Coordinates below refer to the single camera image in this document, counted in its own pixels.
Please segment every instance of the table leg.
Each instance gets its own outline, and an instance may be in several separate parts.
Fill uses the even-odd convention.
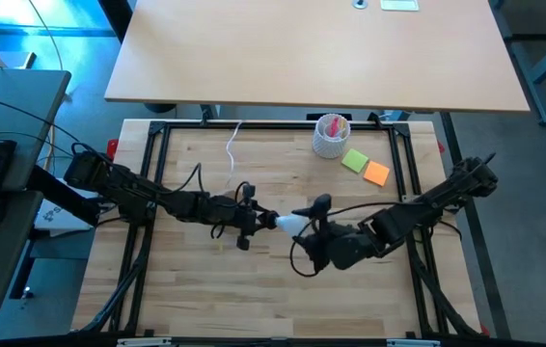
[[[222,112],[220,105],[200,105],[200,109],[203,111],[203,121],[218,120]]]
[[[149,104],[146,103],[145,107],[147,110],[154,112],[154,113],[164,113],[168,111],[174,110],[177,105],[176,104]]]
[[[410,114],[404,111],[393,111],[389,116],[390,121],[407,121],[410,118]]]
[[[499,10],[504,3],[505,3],[505,0],[489,0],[489,5],[494,10]]]
[[[112,30],[117,35],[120,43],[123,43],[127,27],[133,14],[127,0],[98,0],[99,6],[106,14],[106,19],[110,23]]]
[[[453,161],[453,165],[455,165],[462,160],[462,154],[459,149],[459,143],[457,142],[457,136],[455,135],[453,122],[449,112],[441,112],[440,117],[445,128],[445,137],[449,144],[450,157]],[[489,257],[485,237],[483,235],[483,230],[481,229],[481,223],[478,219],[475,201],[472,198],[468,198],[464,211],[466,212],[468,227],[470,228],[473,245],[475,246],[475,252],[477,253],[478,269],[481,273],[481,278],[483,279],[487,304],[489,305],[492,321],[494,322],[494,333],[497,338],[511,338],[508,323],[506,322],[505,308],[503,307],[501,294],[498,290],[498,284],[496,284],[494,268],[492,267],[492,261]]]
[[[33,265],[35,264],[35,259],[31,256],[34,244],[35,241],[30,239],[24,248],[22,262],[20,262],[20,267],[18,267],[18,271],[15,273],[14,284],[12,285],[12,290],[10,290],[9,298],[12,300],[21,299],[24,288],[26,288],[26,282],[29,280],[31,270],[33,270]]]

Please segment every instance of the wooden tabletop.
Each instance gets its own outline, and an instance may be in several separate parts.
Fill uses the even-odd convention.
[[[126,120],[123,124],[116,162],[134,172],[142,163],[149,123]],[[434,129],[431,122],[409,124],[426,191],[445,179]],[[231,130],[174,129],[163,184],[171,189],[178,187],[200,162],[205,189],[214,194],[223,191],[230,170],[225,147],[231,134]],[[157,165],[159,142],[153,150],[150,178]],[[384,132],[353,131],[347,144],[351,147],[393,167]],[[239,130],[232,154],[235,167],[231,186],[249,180],[257,187],[259,203],[283,215],[308,206],[323,193],[333,197],[334,210],[368,201],[397,200],[393,170],[384,187],[368,183],[343,167],[341,159],[316,156],[311,131]],[[401,155],[409,186],[403,151]],[[188,189],[196,187],[194,179]],[[357,209],[340,215],[338,221],[356,223],[376,210]],[[446,220],[454,223],[451,217]],[[304,279],[290,268],[291,240],[281,230],[259,231],[251,238],[247,252],[235,246],[238,230],[227,228],[220,241],[210,239],[209,232],[210,227],[181,223],[162,210],[157,213],[140,332],[155,329],[157,335],[209,337],[394,337],[419,330],[405,247],[382,259],[364,260],[346,271],[329,266],[317,277]],[[75,329],[89,323],[115,289],[126,235],[127,225],[121,222],[97,229],[72,322]],[[457,234],[439,225],[432,242],[443,291],[478,329]],[[310,272],[305,254],[297,252],[295,256],[297,267]],[[431,297],[425,293],[430,321],[436,327]],[[123,324],[130,301],[128,294]]]
[[[528,111],[486,0],[140,0],[106,99]]]

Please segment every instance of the white cup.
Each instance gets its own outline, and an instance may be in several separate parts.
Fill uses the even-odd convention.
[[[332,137],[331,127],[333,126],[334,119],[338,120],[338,131]],[[343,154],[343,147],[350,136],[350,122],[347,120],[341,120],[342,116],[336,114],[328,114],[320,117],[315,125],[314,139],[312,140],[312,148],[314,152],[319,156],[326,159],[337,158]]]

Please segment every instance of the desk leg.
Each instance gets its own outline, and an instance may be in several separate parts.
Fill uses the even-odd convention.
[[[222,112],[220,105],[200,105],[203,112],[203,121],[218,120],[219,114]]]
[[[390,121],[407,121],[410,118],[410,114],[404,111],[393,111],[389,116]]]
[[[168,111],[174,110],[177,105],[176,104],[149,104],[146,103],[145,107],[147,110],[154,112],[154,113],[164,113]]]
[[[457,136],[455,135],[455,129],[453,128],[453,121],[449,112],[441,112],[440,118],[445,128],[445,137],[449,144],[450,157],[453,161],[453,165],[455,165],[462,160],[462,154],[459,149],[459,143],[457,142]],[[489,258],[489,252],[485,243],[483,230],[481,229],[481,223],[478,219],[475,201],[472,198],[468,198],[464,211],[466,212],[468,227],[470,228],[473,245],[475,246],[475,252],[477,253],[478,269],[481,273],[481,278],[483,279],[483,285],[485,286],[487,304],[489,305],[492,321],[494,322],[494,333],[496,333],[497,338],[511,338],[508,323],[506,322],[503,300],[501,299],[501,294],[498,290],[498,284],[496,284],[494,268],[492,267],[492,261]]]
[[[35,241],[30,239],[24,248],[22,262],[20,263],[18,271],[15,273],[14,284],[12,285],[12,290],[10,290],[10,299],[12,300],[21,299],[22,294],[24,293],[26,282],[29,280],[31,270],[33,270],[33,265],[35,264],[35,259],[31,257],[31,251],[33,250],[34,244]]]
[[[99,6],[106,14],[106,19],[108,19],[117,39],[123,43],[133,14],[129,3],[127,0],[99,0]]]
[[[41,192],[46,200],[54,202],[57,206],[64,208],[74,217],[91,226],[97,224],[99,207],[95,203],[82,198],[78,193],[39,166],[33,167],[26,188]]]

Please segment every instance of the desk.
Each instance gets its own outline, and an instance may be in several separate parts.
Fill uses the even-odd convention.
[[[487,1],[420,6],[405,13],[382,11],[378,0],[364,10],[340,0],[138,1],[105,97],[529,110]]]
[[[139,172],[147,141],[148,120],[123,123],[116,162]],[[413,148],[422,189],[445,179],[430,122],[411,122]],[[173,129],[162,183],[177,187],[198,163],[203,183],[219,192],[229,174],[225,151],[231,130]],[[340,164],[312,151],[312,131],[239,130],[232,143],[235,160],[232,185],[249,180],[256,199],[266,208],[287,214],[330,193],[334,209],[375,200],[397,200],[396,182],[389,176],[379,188]],[[153,147],[150,178],[157,166],[160,141]],[[388,137],[377,131],[354,131],[347,144],[370,159],[392,167]],[[408,170],[402,156],[405,182]],[[196,180],[188,188],[196,188]],[[343,222],[358,222],[373,208],[348,212]],[[251,249],[235,246],[236,230],[217,241],[210,227],[184,224],[160,210],[157,214],[144,296],[138,324],[157,335],[215,337],[393,337],[418,331],[417,309],[407,251],[399,248],[382,259],[364,260],[347,271],[329,266],[313,279],[294,274],[288,263],[290,239],[280,230],[259,231]],[[127,226],[99,227],[87,265],[72,327],[84,327],[117,285]],[[436,227],[432,238],[440,283],[453,305],[478,329],[478,317],[461,243],[456,233]],[[308,272],[307,258],[297,252],[298,267]],[[130,295],[123,307],[129,312]],[[426,294],[429,320],[433,306]]]
[[[0,101],[28,111],[43,120],[54,121],[69,78],[70,74],[66,71],[0,69]],[[0,105],[0,132],[19,132],[44,139],[48,130],[47,123]],[[49,173],[36,168],[42,141],[17,134],[1,134],[0,139],[17,142],[14,158],[4,181],[4,189],[11,192],[6,196],[7,215],[0,225],[1,306],[44,198],[37,191],[43,191],[49,200],[52,200],[52,195],[67,197],[74,193],[69,188],[58,185]],[[29,179],[31,175],[35,177],[34,182]],[[18,279],[20,276],[14,281],[12,292],[17,292],[19,298],[26,284],[26,277],[24,280]]]
[[[54,121],[71,74],[67,71],[0,69],[0,101]],[[45,139],[50,126],[0,105],[0,132],[20,132]],[[0,140],[18,143],[3,188],[24,189],[40,155],[43,142],[17,134],[0,134]]]

